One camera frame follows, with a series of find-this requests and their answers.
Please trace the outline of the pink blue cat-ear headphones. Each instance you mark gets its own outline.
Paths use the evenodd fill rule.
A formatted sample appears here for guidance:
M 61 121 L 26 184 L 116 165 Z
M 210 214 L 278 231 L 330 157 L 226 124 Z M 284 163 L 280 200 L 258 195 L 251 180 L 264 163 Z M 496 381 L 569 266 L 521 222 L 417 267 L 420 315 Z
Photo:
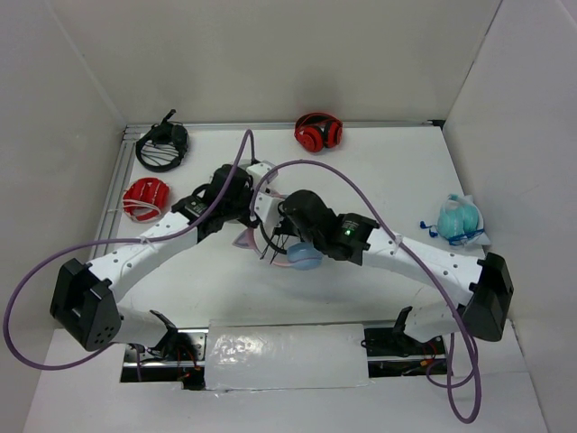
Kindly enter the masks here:
M 278 200 L 277 203 L 277 212 L 280 209 L 281 203 L 285 200 L 287 195 L 282 195 L 278 193 L 277 190 L 272 189 L 269 187 L 269 184 L 274 180 L 274 178 L 278 175 L 277 172 L 272 173 L 260 186 L 259 192 L 264 192 L 276 198 Z M 249 176 L 249 192 L 244 192 L 244 194 L 254 192 L 255 187 L 252 185 L 252 178 Z M 242 249 L 249 249 L 253 250 L 260 256 L 260 259 L 263 259 L 266 255 L 266 243 L 261 237 L 261 232 L 259 229 L 259 225 L 252 229 L 246 228 L 242 231 L 233 241 L 233 246 L 242 248 Z M 288 252 L 285 255 L 286 261 L 285 262 L 278 262 L 275 260 L 275 257 L 272 256 L 270 259 L 270 263 L 275 266 L 279 267 L 286 267 L 286 268 L 293 268 L 301 271 L 312 270 L 318 267 L 321 262 L 323 255 L 317 251 L 317 249 L 311 244 L 307 242 L 297 242 L 288 248 Z

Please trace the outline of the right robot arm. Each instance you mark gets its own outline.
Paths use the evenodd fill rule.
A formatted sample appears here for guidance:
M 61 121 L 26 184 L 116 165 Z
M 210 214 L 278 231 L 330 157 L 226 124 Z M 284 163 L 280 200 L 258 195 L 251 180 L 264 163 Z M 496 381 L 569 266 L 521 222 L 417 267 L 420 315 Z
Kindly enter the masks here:
M 460 329 L 483 341 L 501 340 L 514 293 L 502 256 L 450 253 L 388 234 L 366 216 L 336 214 L 310 190 L 290 194 L 273 206 L 272 213 L 281 229 L 312 244 L 323 256 L 395 272 L 439 289 L 441 301 L 399 313 L 393 342 L 400 352 L 415 353 L 433 337 Z

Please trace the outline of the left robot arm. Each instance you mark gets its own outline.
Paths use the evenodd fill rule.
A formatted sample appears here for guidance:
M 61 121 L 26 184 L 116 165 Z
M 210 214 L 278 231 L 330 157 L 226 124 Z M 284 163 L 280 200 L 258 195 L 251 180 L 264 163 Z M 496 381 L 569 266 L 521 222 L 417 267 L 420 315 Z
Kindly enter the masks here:
M 123 308 L 119 301 L 149 273 L 220 231 L 225 223 L 249 225 L 252 187 L 269 170 L 266 162 L 244 169 L 225 164 L 136 243 L 88 263 L 67 261 L 60 267 L 51 315 L 88 352 L 126 343 L 146 347 L 159 360 L 171 358 L 178 345 L 188 343 L 177 327 L 156 310 Z

